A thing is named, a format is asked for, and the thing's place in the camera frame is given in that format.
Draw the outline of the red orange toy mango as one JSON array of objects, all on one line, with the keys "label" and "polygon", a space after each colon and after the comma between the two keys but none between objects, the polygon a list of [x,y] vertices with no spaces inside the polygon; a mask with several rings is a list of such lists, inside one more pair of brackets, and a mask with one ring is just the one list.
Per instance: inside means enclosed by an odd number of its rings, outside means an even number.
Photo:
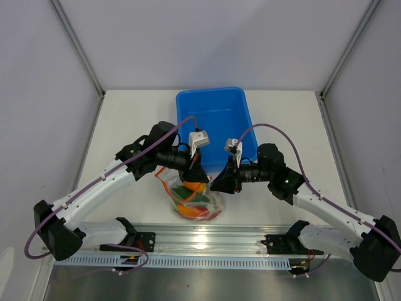
[{"label": "red orange toy mango", "polygon": [[207,210],[202,207],[187,207],[182,204],[178,204],[176,208],[178,214],[185,218],[200,218],[207,212]]}]

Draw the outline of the dark green toy cucumber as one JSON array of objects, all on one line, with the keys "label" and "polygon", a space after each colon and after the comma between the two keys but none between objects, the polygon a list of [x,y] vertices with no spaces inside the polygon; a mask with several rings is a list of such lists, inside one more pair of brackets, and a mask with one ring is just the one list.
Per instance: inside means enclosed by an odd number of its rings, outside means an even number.
[{"label": "dark green toy cucumber", "polygon": [[207,189],[204,193],[194,193],[190,189],[184,186],[176,186],[171,189],[172,195],[176,201],[183,203],[199,203],[199,202],[209,202],[209,198],[206,196]]}]

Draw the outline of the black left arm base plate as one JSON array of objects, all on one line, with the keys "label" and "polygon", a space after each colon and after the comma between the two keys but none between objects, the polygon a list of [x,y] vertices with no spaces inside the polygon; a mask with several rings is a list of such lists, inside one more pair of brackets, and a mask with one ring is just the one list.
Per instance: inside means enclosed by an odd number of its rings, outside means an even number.
[{"label": "black left arm base plate", "polygon": [[147,253],[154,252],[156,233],[154,232],[137,232],[134,239],[134,247],[140,248]]}]

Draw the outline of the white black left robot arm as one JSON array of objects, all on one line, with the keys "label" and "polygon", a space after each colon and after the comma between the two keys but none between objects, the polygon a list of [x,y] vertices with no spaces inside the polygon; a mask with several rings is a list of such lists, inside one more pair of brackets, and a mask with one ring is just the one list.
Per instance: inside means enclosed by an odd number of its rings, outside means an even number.
[{"label": "white black left robot arm", "polygon": [[196,128],[189,134],[184,150],[174,144],[178,134],[178,126],[158,122],[149,134],[117,152],[111,163],[83,188],[53,203],[45,200],[36,203],[33,234],[40,237],[48,253],[62,261],[83,246],[131,250],[136,243],[136,231],[126,218],[103,223],[85,219],[115,193],[154,172],[158,166],[176,170],[183,181],[207,184],[209,178],[201,163],[200,150],[210,142],[207,132]]}]

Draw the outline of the yellow orange toy mango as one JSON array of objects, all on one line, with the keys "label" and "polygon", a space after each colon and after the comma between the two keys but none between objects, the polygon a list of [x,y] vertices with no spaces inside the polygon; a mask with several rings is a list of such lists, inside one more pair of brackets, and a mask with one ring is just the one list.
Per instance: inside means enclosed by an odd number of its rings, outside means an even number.
[{"label": "yellow orange toy mango", "polygon": [[202,182],[187,182],[187,181],[184,181],[183,185],[187,189],[190,189],[191,191],[194,191],[194,192],[197,192],[197,193],[204,193],[206,188],[207,188],[207,184],[206,183],[202,183]]}]

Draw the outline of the red toy chili pepper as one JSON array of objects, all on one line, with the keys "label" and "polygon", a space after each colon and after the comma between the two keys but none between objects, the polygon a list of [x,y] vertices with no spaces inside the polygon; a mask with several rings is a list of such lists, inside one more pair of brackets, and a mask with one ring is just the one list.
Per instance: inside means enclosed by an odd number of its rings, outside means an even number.
[{"label": "red toy chili pepper", "polygon": [[222,213],[222,211],[220,209],[209,210],[207,208],[201,208],[199,218],[204,221],[210,221],[210,220],[213,220],[214,218],[218,217],[221,213]]}]

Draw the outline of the clear orange-zipper zip bag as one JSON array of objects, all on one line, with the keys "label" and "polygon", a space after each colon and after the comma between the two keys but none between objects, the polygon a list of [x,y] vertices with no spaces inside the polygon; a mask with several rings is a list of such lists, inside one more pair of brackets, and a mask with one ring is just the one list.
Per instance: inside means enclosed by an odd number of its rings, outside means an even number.
[{"label": "clear orange-zipper zip bag", "polygon": [[166,167],[155,173],[165,192],[171,199],[171,210],[180,218],[206,222],[218,218],[226,207],[219,193],[212,192],[210,185],[201,182],[186,182],[178,172]]}]

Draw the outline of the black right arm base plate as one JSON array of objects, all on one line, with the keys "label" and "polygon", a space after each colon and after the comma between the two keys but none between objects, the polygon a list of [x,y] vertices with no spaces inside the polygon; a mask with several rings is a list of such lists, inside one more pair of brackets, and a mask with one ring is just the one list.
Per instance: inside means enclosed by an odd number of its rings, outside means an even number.
[{"label": "black right arm base plate", "polygon": [[260,241],[269,255],[322,255],[320,250],[305,248],[293,235],[265,235]]}]

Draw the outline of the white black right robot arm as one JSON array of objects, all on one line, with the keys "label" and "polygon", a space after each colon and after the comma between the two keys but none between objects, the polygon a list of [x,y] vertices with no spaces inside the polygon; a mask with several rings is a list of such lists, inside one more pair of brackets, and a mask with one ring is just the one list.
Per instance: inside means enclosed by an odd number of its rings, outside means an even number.
[{"label": "white black right robot arm", "polygon": [[367,278],[382,282],[400,258],[400,235],[388,216],[375,218],[337,201],[329,200],[313,188],[305,177],[284,163],[275,144],[257,148],[257,161],[241,164],[242,144],[228,139],[227,164],[213,180],[211,190],[235,194],[247,182],[266,182],[278,200],[301,208],[331,226],[321,229],[307,221],[297,221],[286,233],[286,246],[293,253],[318,250],[346,259]]}]

